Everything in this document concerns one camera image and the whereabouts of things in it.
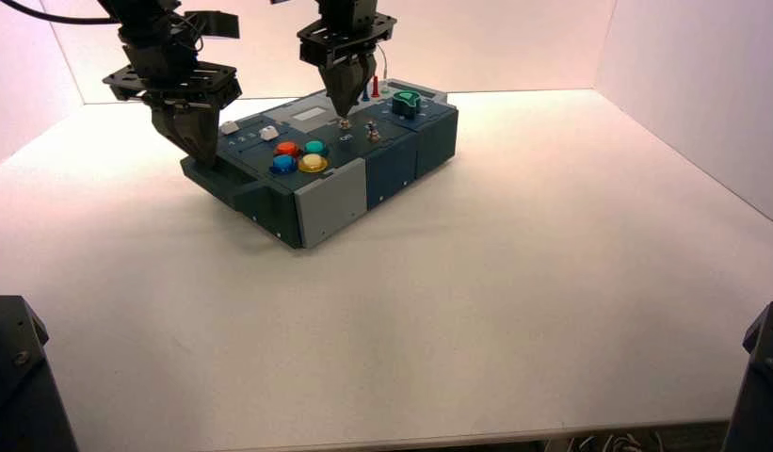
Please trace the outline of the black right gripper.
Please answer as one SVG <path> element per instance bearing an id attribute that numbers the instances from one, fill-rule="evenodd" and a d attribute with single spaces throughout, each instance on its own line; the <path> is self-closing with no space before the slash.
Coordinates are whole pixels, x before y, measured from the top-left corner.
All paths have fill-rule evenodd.
<path id="1" fill-rule="evenodd" d="M 346 117 L 359 103 L 359 97 L 375 75 L 377 45 L 389 40 L 397 19 L 376 13 L 374 21 L 363 31 L 332 31 L 322 20 L 317 20 L 297 33 L 299 59 L 318 68 L 326 95 L 338 117 Z M 347 57 L 349 62 L 347 84 Z"/>

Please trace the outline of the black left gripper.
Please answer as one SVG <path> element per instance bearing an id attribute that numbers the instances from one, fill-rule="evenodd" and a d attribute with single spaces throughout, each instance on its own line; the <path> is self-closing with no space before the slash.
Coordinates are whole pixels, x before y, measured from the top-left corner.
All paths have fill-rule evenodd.
<path id="1" fill-rule="evenodd" d="M 187 155 L 212 166 L 219 110 L 241 95 L 236 68 L 198 60 L 203 47 L 200 34 L 121 35 L 121 41 L 128 63 L 103 83 L 121 101 L 138 99 L 163 106 L 152 108 L 155 130 Z M 188 107 L 206 109 L 197 117 Z"/>

